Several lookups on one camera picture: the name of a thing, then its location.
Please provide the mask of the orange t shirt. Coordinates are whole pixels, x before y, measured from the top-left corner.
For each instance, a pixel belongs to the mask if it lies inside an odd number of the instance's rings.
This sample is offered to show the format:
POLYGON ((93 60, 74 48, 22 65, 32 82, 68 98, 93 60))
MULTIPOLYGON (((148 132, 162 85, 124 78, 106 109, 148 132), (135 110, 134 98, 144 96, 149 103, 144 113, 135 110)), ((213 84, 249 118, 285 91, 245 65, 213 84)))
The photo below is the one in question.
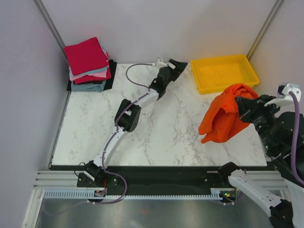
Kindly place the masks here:
POLYGON ((239 83, 227 87, 216 96, 198 128, 199 135, 205 136, 201 140, 202 144, 227 142, 249 126, 249 123, 239 119, 236 97, 255 99, 258 94, 248 85, 239 83))

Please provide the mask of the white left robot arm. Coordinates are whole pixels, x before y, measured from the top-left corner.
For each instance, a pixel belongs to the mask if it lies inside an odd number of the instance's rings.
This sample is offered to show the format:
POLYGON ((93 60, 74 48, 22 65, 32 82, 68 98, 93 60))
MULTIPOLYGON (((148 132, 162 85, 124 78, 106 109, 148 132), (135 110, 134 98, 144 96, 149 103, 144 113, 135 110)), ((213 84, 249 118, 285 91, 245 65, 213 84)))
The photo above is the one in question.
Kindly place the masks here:
POLYGON ((187 62, 178 62, 173 59, 170 59, 168 64, 159 59, 155 64, 148 64, 148 66, 155 66, 159 70, 157 77, 149 86, 136 83, 128 77, 128 71, 137 64, 127 68, 125 72, 127 79, 137 86, 146 88, 147 92, 132 101, 122 100, 114 118, 114 130, 109 140, 95 158, 84 165, 83 172, 78 175, 77 187, 106 187, 104 181, 110 175, 114 176, 114 179, 120 178, 126 183, 125 178, 120 174, 107 170, 110 159, 127 134, 136 129, 141 110, 162 98, 169 83, 176 81, 187 65, 187 62))

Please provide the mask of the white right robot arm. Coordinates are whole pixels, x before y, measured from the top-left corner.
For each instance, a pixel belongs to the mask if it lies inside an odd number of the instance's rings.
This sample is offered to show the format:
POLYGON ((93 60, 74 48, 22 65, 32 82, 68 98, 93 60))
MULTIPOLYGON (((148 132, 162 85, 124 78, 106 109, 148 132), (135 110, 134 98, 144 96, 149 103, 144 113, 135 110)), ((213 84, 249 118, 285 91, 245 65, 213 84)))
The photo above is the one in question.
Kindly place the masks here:
POLYGON ((235 99, 239 119, 254 125, 266 154, 274 158, 274 165, 287 185, 290 200, 267 191, 232 162, 220 167, 217 176, 221 186, 231 185, 253 200, 275 228, 304 226, 304 116, 295 95, 291 94, 290 98, 294 111, 279 117, 275 114, 282 99, 275 96, 235 99))

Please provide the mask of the yellow plastic tray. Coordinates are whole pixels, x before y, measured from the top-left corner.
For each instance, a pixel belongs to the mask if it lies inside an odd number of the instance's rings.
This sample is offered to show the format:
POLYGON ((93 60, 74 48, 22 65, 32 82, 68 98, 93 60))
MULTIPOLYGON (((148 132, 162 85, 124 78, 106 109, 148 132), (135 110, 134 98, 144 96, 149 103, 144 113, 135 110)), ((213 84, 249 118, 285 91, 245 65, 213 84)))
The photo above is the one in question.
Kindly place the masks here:
POLYGON ((253 88, 260 79, 245 55, 196 59, 190 62, 198 92, 222 92, 233 84, 243 83, 253 88))

